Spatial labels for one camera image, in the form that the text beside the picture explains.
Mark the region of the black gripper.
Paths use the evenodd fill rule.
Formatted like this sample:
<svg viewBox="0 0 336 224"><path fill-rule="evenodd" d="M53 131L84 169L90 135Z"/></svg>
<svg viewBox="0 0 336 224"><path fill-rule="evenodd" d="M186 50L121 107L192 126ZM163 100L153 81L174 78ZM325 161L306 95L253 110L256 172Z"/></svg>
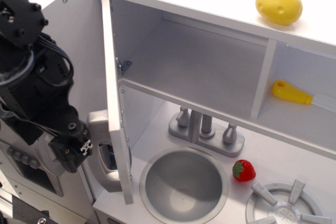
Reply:
<svg viewBox="0 0 336 224"><path fill-rule="evenodd" d="M87 127L68 102L69 88L1 88L3 121L28 145L43 132L56 136L49 146L67 172L78 167L92 154Z"/></svg>

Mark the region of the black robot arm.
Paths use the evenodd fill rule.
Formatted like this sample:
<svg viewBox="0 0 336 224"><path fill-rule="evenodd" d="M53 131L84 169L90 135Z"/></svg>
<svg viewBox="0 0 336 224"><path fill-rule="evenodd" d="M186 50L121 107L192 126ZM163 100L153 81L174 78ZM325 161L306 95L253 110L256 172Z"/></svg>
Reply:
<svg viewBox="0 0 336 224"><path fill-rule="evenodd" d="M68 102L73 65L43 32L47 25L39 4L1 0L1 119L29 145L51 134L56 159L75 173L92 144Z"/></svg>

